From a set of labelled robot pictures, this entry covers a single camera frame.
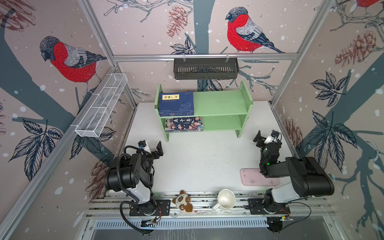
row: cup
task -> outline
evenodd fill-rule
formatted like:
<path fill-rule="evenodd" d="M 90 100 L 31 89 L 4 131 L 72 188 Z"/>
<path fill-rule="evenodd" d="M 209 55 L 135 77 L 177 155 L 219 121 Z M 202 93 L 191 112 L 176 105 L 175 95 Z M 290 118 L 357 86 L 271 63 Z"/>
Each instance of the cup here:
<path fill-rule="evenodd" d="M 218 193 L 217 201 L 218 203 L 212 207 L 213 211 L 217 209 L 230 210 L 236 204 L 236 197 L 231 190 L 223 189 Z"/>

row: white table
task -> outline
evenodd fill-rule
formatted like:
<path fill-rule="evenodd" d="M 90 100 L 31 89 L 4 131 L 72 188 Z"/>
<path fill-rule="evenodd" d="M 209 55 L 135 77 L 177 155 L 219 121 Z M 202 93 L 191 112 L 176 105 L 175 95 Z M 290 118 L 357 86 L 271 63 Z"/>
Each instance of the white table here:
<path fill-rule="evenodd" d="M 260 130 L 267 137 L 271 129 L 280 131 L 267 101 L 255 101 L 241 138 L 235 131 L 170 133 L 166 142 L 153 103 L 140 103 L 125 146 L 137 146 L 146 139 L 152 151 L 161 141 L 164 156 L 154 160 L 154 192 L 216 192 L 224 188 L 236 192 L 267 190 L 266 186 L 244 186 L 242 168 L 259 168 L 260 148 L 252 141 Z M 282 138 L 279 161 L 292 156 Z M 290 181 L 280 178 L 280 183 Z"/>

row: plush toy ear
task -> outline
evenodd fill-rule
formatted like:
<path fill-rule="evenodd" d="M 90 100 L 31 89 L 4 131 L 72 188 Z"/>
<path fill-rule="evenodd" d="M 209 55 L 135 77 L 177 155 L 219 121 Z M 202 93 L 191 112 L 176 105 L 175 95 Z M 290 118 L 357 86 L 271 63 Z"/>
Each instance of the plush toy ear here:
<path fill-rule="evenodd" d="M 184 206 L 184 209 L 186 212 L 192 212 L 193 206 L 191 203 L 187 203 L 187 205 Z"/>

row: book cover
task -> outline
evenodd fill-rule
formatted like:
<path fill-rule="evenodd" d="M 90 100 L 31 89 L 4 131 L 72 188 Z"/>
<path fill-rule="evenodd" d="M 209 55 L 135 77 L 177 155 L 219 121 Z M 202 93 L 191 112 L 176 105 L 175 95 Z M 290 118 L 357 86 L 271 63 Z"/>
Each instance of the book cover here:
<path fill-rule="evenodd" d="M 184 117 L 166 119 L 165 132 L 195 132 L 203 131 L 201 117 Z"/>
<path fill-rule="evenodd" d="M 160 93 L 159 115 L 166 116 L 193 116 L 193 92 Z"/>

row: plush toy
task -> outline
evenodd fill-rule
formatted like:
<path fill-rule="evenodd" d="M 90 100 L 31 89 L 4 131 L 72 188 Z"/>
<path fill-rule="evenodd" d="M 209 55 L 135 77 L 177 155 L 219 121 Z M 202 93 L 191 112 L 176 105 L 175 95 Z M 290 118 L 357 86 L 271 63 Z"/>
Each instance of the plush toy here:
<path fill-rule="evenodd" d="M 186 194 L 184 190 L 181 190 L 180 195 L 172 200 L 172 202 L 176 204 L 176 206 L 180 210 L 185 210 L 186 212 L 192 212 L 193 210 L 193 206 L 190 201 L 191 197 L 188 196 L 188 194 Z"/>

